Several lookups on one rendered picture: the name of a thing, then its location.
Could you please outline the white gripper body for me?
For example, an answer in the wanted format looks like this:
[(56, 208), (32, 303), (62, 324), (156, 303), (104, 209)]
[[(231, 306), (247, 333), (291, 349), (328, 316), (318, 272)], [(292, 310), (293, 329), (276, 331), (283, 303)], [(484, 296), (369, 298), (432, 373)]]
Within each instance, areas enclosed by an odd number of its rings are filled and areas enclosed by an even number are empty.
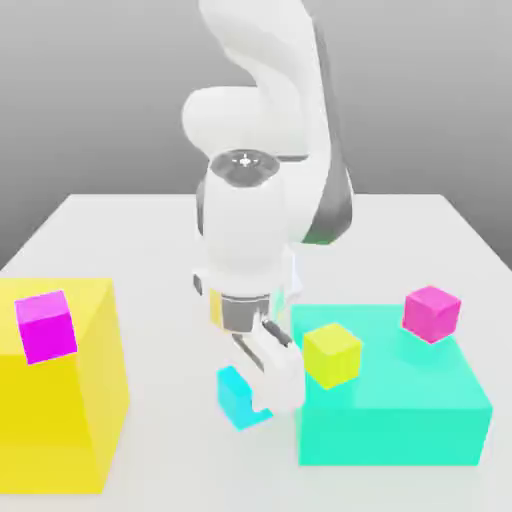
[(254, 412), (292, 413), (305, 401), (301, 349), (281, 328), (257, 328), (233, 334), (235, 369), (252, 391)]

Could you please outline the small cyan cube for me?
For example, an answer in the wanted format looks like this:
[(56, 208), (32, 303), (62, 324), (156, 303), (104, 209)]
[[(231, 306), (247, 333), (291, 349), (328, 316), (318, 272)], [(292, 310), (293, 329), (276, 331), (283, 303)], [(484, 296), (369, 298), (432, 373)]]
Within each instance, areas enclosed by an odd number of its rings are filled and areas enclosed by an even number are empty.
[(268, 409), (256, 412), (252, 406), (252, 398), (252, 389), (233, 366), (217, 371), (218, 403), (238, 431), (253, 427), (273, 416)]

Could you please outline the small yellow cube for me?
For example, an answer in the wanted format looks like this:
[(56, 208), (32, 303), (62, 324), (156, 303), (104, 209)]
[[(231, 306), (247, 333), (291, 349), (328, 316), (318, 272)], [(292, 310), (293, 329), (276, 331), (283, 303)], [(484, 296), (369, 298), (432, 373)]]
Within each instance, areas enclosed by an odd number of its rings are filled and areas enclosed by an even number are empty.
[(308, 331), (303, 337), (306, 372), (325, 390), (359, 376), (362, 342), (339, 323)]

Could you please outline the small magenta cube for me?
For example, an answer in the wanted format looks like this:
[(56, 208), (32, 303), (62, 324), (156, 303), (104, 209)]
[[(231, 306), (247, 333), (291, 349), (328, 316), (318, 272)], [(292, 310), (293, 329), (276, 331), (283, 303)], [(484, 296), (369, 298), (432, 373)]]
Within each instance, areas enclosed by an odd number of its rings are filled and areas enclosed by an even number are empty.
[(426, 286), (406, 296), (402, 327), (434, 344), (455, 332), (460, 309), (459, 298), (437, 287)]
[(71, 312), (63, 290), (17, 299), (14, 307), (28, 365), (77, 352)]

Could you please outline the large turquoise box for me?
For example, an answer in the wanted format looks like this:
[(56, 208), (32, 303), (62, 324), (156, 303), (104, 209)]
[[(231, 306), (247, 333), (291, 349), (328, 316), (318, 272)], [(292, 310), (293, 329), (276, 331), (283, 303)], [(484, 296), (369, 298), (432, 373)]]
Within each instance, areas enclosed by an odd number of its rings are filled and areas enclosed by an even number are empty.
[(492, 404), (454, 337), (429, 345), (392, 304), (298, 305), (292, 333), (328, 324), (362, 342), (358, 377), (330, 390), (306, 380), (295, 414), (302, 466), (475, 466)]

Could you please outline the large yellow box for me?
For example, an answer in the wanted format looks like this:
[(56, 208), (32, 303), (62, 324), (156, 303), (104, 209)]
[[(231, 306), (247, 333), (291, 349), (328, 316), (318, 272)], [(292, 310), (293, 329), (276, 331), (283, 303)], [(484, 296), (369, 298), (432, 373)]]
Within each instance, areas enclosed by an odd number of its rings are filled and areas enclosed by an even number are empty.
[[(63, 290), (76, 353), (28, 365), (14, 301)], [(0, 494), (99, 494), (128, 411), (114, 286), (0, 278)]]

